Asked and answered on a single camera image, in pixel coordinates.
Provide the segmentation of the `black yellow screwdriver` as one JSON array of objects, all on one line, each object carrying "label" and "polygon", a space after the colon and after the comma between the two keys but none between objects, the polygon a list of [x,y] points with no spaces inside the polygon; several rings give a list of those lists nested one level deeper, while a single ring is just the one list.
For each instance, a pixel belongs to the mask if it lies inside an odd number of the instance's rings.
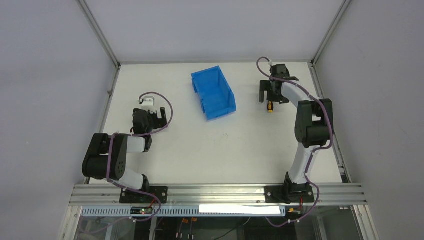
[{"label": "black yellow screwdriver", "polygon": [[267,111],[272,113],[274,111],[274,103],[272,101],[268,101],[267,103]]}]

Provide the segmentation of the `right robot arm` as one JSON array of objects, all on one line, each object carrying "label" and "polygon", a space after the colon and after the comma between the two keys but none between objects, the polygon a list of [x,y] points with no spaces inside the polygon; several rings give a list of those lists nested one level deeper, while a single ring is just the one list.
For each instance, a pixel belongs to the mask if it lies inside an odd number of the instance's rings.
[{"label": "right robot arm", "polygon": [[294,135],[298,148],[290,170],[281,186],[266,186],[267,203],[312,203],[314,199],[310,170],[316,154],[331,141],[333,131],[333,103],[330,99],[313,97],[291,76],[285,64],[270,65],[270,78],[259,83],[259,102],[267,102],[268,112],[274,103],[291,103],[296,107]]}]

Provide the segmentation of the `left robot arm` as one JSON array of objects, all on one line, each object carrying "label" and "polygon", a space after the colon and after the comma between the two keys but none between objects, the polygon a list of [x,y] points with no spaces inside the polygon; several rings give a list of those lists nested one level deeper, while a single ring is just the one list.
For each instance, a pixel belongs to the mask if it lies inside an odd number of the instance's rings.
[{"label": "left robot arm", "polygon": [[82,174],[91,179],[110,180],[127,189],[149,193],[148,177],[127,167],[127,155],[147,153],[153,143],[151,133],[168,123],[166,109],[158,112],[135,108],[132,114],[134,135],[95,133],[82,163]]}]

